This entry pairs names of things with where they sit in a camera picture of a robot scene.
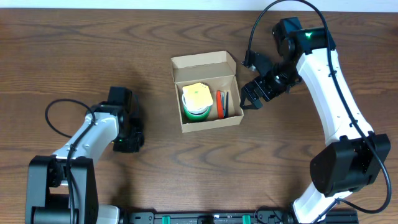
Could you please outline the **cardboard box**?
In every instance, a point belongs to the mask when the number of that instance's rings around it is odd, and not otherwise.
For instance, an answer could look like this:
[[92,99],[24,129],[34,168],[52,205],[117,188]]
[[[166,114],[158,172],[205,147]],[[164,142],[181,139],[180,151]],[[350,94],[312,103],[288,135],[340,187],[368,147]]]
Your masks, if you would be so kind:
[[[227,51],[172,57],[172,77],[177,96],[180,127],[183,133],[239,125],[244,117],[236,80],[236,62]],[[216,92],[224,91],[228,98],[228,115],[218,118],[217,105],[213,103],[206,120],[194,122],[185,115],[182,88],[195,83],[209,86],[216,101]]]

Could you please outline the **white tape roll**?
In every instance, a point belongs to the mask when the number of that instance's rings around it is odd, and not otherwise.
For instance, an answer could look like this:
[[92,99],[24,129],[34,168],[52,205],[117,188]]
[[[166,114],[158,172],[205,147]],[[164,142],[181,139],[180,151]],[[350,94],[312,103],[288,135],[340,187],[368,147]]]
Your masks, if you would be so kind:
[[198,99],[187,98],[184,94],[182,95],[182,102],[183,108],[191,114],[202,114],[211,107],[208,101],[203,103]]

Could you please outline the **red utility knife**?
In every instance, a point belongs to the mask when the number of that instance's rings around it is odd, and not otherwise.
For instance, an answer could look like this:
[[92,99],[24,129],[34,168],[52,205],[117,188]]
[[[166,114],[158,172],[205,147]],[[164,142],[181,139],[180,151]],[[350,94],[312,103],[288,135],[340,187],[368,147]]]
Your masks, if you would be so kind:
[[228,105],[229,105],[229,93],[228,92],[226,92],[225,94],[224,94],[224,108],[223,108],[223,115],[224,115],[224,118],[227,118],[228,117],[228,112],[229,112],[229,109],[228,109]]

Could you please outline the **yellow sticky note pad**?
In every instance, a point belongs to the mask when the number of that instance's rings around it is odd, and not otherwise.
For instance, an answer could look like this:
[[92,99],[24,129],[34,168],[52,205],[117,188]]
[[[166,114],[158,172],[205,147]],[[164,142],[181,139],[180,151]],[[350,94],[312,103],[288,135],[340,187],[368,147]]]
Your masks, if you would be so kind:
[[211,105],[213,104],[213,98],[209,86],[204,83],[195,83],[187,85],[182,88],[183,94],[188,98],[198,99],[200,102],[208,101]]

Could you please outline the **green tape roll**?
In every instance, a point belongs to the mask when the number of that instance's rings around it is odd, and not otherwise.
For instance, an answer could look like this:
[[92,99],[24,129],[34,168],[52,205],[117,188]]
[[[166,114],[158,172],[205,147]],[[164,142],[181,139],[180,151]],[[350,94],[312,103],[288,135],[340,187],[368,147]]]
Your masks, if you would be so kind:
[[209,114],[210,114],[210,111],[211,111],[211,107],[210,107],[210,106],[206,107],[205,111],[202,112],[202,113],[200,113],[200,114],[192,113],[192,112],[190,112],[189,110],[187,110],[186,108],[184,108],[185,116],[186,116],[190,121],[193,121],[193,122],[202,122],[202,121],[206,120],[207,117],[208,117]]

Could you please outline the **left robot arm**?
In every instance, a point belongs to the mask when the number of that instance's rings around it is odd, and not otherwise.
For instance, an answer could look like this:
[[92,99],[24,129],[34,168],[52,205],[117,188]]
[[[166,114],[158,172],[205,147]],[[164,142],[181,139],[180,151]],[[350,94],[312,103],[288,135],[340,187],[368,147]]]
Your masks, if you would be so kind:
[[129,215],[114,205],[100,205],[95,164],[109,144],[113,151],[139,152],[143,127],[131,104],[137,96],[112,86],[108,99],[86,107],[85,120],[68,142],[50,156],[29,163],[25,222],[129,223]]

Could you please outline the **red black stapler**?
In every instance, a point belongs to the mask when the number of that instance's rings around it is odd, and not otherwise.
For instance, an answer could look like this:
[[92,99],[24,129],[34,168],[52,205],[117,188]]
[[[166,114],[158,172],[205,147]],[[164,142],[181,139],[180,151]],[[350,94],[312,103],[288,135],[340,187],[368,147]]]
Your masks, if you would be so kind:
[[224,93],[222,91],[216,92],[216,105],[217,105],[217,114],[218,119],[224,118]]

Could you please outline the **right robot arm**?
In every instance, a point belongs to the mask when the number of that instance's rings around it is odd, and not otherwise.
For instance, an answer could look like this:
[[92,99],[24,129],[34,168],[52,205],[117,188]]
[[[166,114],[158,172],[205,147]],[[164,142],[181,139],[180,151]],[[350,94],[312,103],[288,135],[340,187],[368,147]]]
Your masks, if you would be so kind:
[[248,50],[244,66],[258,76],[241,90],[241,108],[258,110],[263,102],[306,84],[320,117],[325,148],[310,163],[311,184],[280,216],[281,223],[341,223],[349,216],[332,208],[387,172],[391,150],[386,134],[376,134],[357,107],[341,71],[336,45],[326,27],[304,29],[297,17],[280,20],[272,30],[283,60],[272,63]]

